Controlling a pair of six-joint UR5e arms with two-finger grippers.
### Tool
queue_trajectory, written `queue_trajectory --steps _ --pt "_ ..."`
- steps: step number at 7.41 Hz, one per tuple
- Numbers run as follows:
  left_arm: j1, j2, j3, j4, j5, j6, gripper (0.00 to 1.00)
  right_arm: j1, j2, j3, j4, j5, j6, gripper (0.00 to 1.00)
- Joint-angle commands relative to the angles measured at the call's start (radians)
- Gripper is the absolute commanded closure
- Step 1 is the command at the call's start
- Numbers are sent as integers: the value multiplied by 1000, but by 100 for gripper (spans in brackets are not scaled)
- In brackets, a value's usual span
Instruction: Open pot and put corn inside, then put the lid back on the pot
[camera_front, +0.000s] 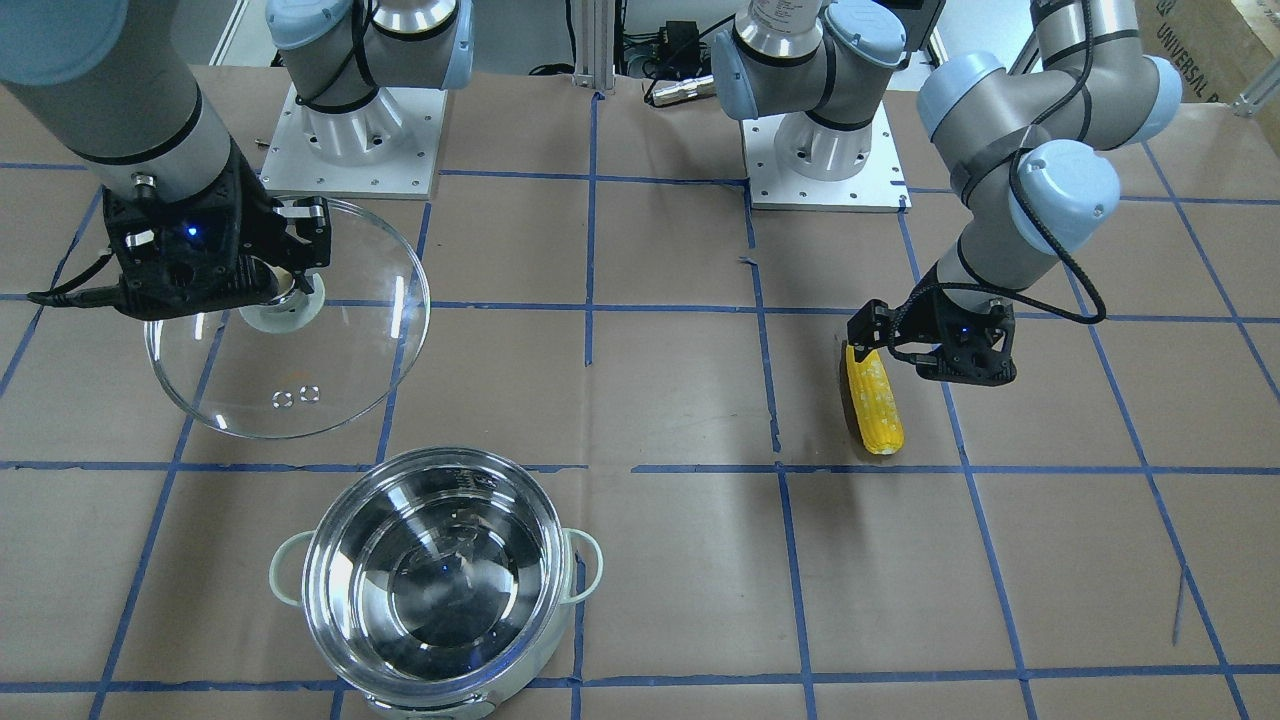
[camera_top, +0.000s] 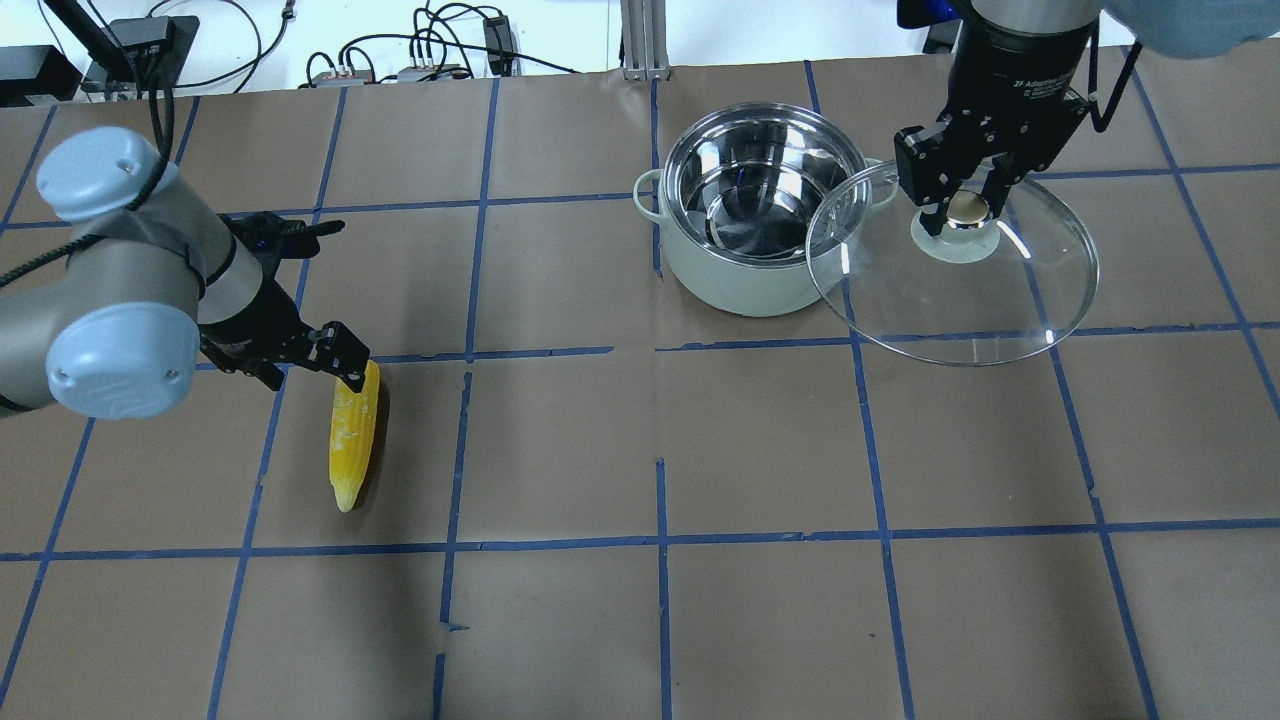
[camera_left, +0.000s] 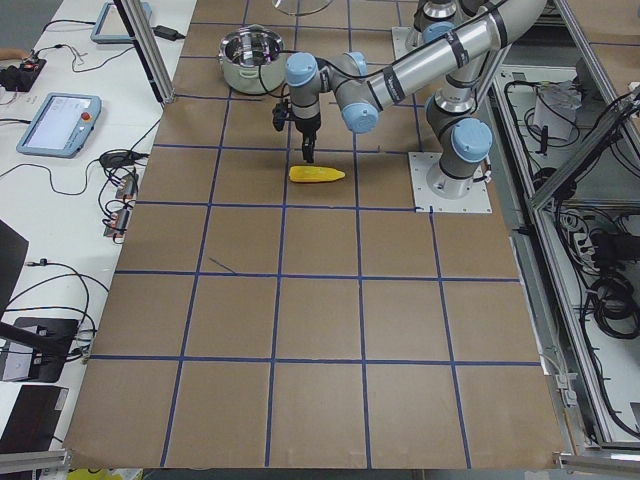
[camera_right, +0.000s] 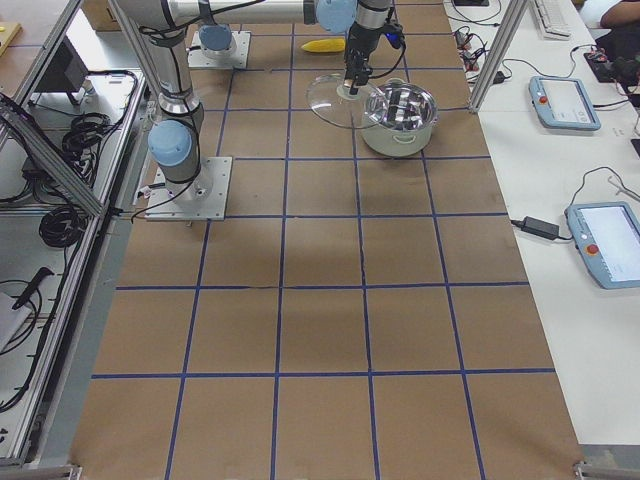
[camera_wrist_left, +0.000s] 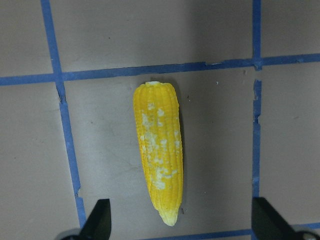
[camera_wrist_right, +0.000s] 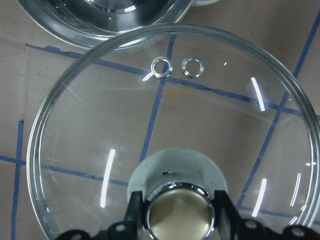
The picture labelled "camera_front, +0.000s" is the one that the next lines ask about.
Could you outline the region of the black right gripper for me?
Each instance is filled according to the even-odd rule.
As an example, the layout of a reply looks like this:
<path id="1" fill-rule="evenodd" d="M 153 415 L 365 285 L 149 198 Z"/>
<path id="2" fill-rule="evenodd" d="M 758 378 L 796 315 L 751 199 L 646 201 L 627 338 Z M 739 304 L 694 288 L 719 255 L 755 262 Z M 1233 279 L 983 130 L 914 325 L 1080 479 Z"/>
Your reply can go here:
<path id="1" fill-rule="evenodd" d="M 276 199 L 274 206 L 237 146 L 216 179 L 187 200 L 110 190 L 102 200 L 120 266 L 118 282 L 102 288 L 102 305 L 142 322 L 269 304 L 291 292 L 285 270 L 332 261 L 329 200 Z M 257 249 L 268 249 L 268 260 L 255 256 Z"/>

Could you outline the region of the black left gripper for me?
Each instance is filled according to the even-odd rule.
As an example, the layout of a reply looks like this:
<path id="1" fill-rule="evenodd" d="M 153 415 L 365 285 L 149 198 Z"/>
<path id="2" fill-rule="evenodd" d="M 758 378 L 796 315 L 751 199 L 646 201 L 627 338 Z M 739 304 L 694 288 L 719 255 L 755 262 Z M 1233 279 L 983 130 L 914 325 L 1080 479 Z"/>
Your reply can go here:
<path id="1" fill-rule="evenodd" d="M 847 346 L 870 354 L 890 343 L 890 352 L 927 380 L 988 387 L 1014 382 L 1012 305 L 988 299 L 974 311 L 955 302 L 948 290 L 986 292 L 978 284 L 920 283 L 895 310 L 873 299 L 849 319 Z"/>

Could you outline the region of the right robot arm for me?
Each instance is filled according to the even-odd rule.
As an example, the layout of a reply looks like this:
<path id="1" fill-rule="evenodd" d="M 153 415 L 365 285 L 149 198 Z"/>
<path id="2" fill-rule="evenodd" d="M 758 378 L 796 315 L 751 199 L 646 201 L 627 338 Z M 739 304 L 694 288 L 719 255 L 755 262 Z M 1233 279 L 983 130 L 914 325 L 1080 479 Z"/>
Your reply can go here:
<path id="1" fill-rule="evenodd" d="M 292 92 L 276 140 L 306 169 L 387 167 L 416 138 L 406 94 L 465 87 L 471 1 L 266 1 Z M 90 268 L 27 295 L 140 322 L 236 310 L 269 334 L 325 305 L 335 223 L 320 183 L 294 197 L 257 170 L 179 47 L 175 1 L 5 1 L 3 87 L 102 191 L 108 246 Z"/>

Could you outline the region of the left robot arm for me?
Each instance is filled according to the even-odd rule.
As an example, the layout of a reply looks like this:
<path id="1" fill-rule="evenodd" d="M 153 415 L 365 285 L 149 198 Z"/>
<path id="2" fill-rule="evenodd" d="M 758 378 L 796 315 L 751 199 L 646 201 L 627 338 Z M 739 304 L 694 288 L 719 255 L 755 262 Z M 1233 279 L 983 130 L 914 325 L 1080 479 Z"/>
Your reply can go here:
<path id="1" fill-rule="evenodd" d="M 1181 77 L 1144 53 L 1130 1 L 1033 1 L 1043 54 L 1015 76 L 991 53 L 941 64 L 916 95 L 922 126 L 972 219 L 908 300 L 868 302 L 849 323 L 856 359 L 876 348 L 928 380 L 1015 379 L 1015 304 L 1056 265 L 1105 302 L 1074 252 L 1111 217 L 1121 183 L 1105 151 L 1165 129 Z M 776 147 L 803 176 L 860 169 L 890 77 L 908 59 L 899 15 L 874 1 L 753 1 L 710 41 L 719 104 L 736 120 L 782 117 Z"/>

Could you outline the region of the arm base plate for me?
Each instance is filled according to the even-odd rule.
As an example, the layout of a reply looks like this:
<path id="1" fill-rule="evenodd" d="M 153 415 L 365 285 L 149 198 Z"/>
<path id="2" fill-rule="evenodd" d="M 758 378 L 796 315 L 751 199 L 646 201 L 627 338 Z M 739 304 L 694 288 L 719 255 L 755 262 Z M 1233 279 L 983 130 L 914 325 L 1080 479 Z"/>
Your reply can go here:
<path id="1" fill-rule="evenodd" d="M 449 92 L 380 88 L 365 108 L 315 111 L 288 92 L 260 174 L 275 196 L 429 200 Z"/>
<path id="2" fill-rule="evenodd" d="M 911 206 L 883 104 L 869 126 L 836 131 L 804 113 L 741 120 L 756 210 L 896 213 Z"/>

